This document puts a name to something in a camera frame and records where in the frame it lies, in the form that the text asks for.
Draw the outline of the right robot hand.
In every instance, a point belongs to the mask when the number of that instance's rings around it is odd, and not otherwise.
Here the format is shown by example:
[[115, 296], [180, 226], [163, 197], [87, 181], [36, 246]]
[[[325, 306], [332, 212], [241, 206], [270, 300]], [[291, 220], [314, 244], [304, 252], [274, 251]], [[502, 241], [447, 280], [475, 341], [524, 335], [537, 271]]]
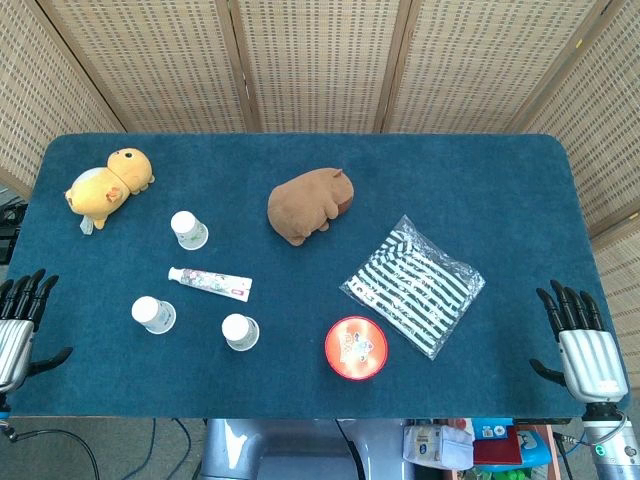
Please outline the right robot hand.
[[529, 364], [543, 379], [565, 387], [584, 404], [616, 403], [629, 392], [623, 362], [613, 335], [605, 329], [600, 309], [586, 291], [577, 292], [558, 281], [552, 293], [536, 290], [545, 309], [563, 369], [541, 361]]

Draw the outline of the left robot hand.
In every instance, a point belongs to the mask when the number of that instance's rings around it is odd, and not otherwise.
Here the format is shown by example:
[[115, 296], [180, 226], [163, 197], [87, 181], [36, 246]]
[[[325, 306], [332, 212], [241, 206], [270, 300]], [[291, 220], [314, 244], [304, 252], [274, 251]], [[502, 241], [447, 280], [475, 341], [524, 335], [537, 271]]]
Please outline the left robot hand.
[[46, 304], [59, 276], [44, 278], [45, 269], [1, 284], [1, 401], [19, 389], [27, 378], [53, 370], [72, 354], [62, 348], [55, 356], [32, 361], [33, 341]]

